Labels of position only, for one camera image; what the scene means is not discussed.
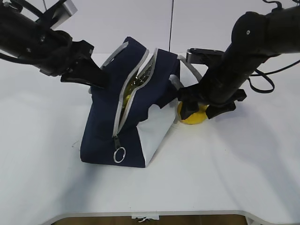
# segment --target wooden floor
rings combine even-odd
[[[239,215],[209,216],[161,216],[159,220],[139,223],[131,217],[76,217],[66,218],[54,225],[247,225],[246,219]]]

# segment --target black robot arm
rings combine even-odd
[[[235,110],[234,101],[247,97],[241,85],[262,63],[283,53],[300,53],[300,7],[280,7],[267,15],[247,12],[236,22],[225,52],[189,49],[187,61],[209,69],[198,84],[179,91],[182,119],[198,105],[209,105],[209,119]]]
[[[23,8],[39,19],[25,17]],[[0,49],[15,56],[0,53],[0,58],[34,65],[46,75],[61,76],[62,82],[105,87],[108,75],[91,58],[94,46],[73,42],[66,32],[52,30],[75,12],[71,0],[59,0],[44,13],[25,0],[0,0]]]

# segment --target metal ring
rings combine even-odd
[[[117,161],[117,160],[116,160],[116,155],[117,155],[117,153],[118,153],[118,151],[119,151],[120,149],[122,149],[122,150],[124,151],[124,154],[123,154],[123,158],[122,158],[120,161]],[[126,150],[125,150],[125,148],[120,147],[120,148],[118,148],[118,149],[114,152],[114,154],[113,154],[113,160],[114,160],[115,163],[121,163],[121,162],[123,162],[123,160],[125,159],[125,156],[126,156]]]

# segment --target navy blue bag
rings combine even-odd
[[[105,89],[91,88],[93,103],[80,151],[83,162],[149,164],[176,117],[176,89],[169,78],[179,76],[180,62],[176,54],[156,49],[139,73],[148,54],[127,37],[101,67],[111,82]],[[126,95],[129,87],[133,90]]]

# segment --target yellow lemon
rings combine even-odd
[[[177,108],[177,113],[178,113],[179,117],[180,117],[181,108],[182,108],[182,102],[179,103],[178,108]],[[202,123],[203,121],[205,121],[207,119],[207,116],[205,113],[205,111],[207,109],[207,105],[202,105],[199,108],[200,108],[200,110],[198,112],[195,112],[190,117],[188,117],[186,120],[181,120],[181,122],[192,125],[192,124]]]

